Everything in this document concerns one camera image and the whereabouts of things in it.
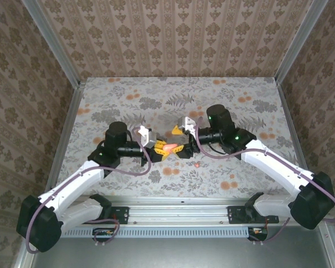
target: wall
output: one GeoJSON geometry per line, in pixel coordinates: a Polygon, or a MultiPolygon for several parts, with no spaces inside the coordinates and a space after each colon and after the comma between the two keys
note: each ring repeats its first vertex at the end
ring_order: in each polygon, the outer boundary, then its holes
{"type": "Polygon", "coordinates": [[[0,268],[22,200],[44,190],[73,89],[20,1],[0,0],[0,268]]]}
{"type": "Polygon", "coordinates": [[[335,190],[335,0],[329,0],[282,88],[309,168],[329,174],[335,190]]]}
{"type": "Polygon", "coordinates": [[[80,78],[274,76],[312,0],[39,0],[80,78]]]}

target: pink object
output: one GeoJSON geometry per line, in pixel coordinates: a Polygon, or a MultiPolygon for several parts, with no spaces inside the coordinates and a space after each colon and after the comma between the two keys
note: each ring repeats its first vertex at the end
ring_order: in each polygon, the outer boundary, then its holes
{"type": "Polygon", "coordinates": [[[165,151],[165,152],[171,152],[171,150],[173,148],[176,148],[178,146],[177,143],[171,143],[171,144],[165,144],[163,147],[162,147],[162,150],[165,151]]]}

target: floral tablecloth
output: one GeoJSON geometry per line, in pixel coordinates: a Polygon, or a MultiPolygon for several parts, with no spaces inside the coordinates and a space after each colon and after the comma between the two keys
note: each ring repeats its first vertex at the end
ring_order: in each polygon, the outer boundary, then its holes
{"type": "MultiPolygon", "coordinates": [[[[253,132],[269,148],[296,163],[274,78],[89,78],[59,181],[87,159],[104,139],[111,122],[123,121],[129,129],[143,124],[158,132],[158,137],[183,144],[186,137],[171,134],[178,118],[203,116],[202,127],[206,127],[206,109],[214,104],[223,104],[238,127],[253,132]]],[[[119,168],[141,172],[146,167],[140,166],[139,159],[124,158],[119,168]]],[[[250,197],[260,191],[276,194],[284,190],[263,172],[236,158],[213,160],[199,154],[188,160],[170,155],[155,163],[145,176],[111,173],[85,194],[250,197]]]]}

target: patterned wallpaper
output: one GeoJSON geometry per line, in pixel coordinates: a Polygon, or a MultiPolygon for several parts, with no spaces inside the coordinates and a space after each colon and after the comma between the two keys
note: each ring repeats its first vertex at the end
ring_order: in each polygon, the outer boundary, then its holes
{"type": "Polygon", "coordinates": [[[329,0],[283,90],[309,168],[327,172],[335,190],[335,0],[329,0]]]}
{"type": "Polygon", "coordinates": [[[21,243],[22,200],[44,190],[72,92],[23,4],[0,0],[0,268],[21,243]]]}
{"type": "Polygon", "coordinates": [[[312,0],[39,0],[80,78],[274,76],[312,0]]]}

